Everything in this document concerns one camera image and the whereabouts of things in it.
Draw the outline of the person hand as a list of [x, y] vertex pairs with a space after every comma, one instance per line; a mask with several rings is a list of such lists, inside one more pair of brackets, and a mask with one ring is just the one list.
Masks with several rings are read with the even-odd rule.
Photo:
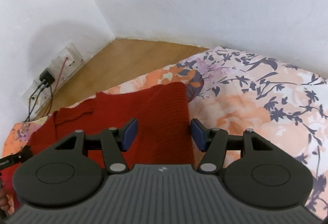
[[0, 184], [0, 206], [1, 206], [1, 218], [8, 216], [10, 209], [9, 199], [6, 195], [5, 189], [3, 188], [2, 182]]

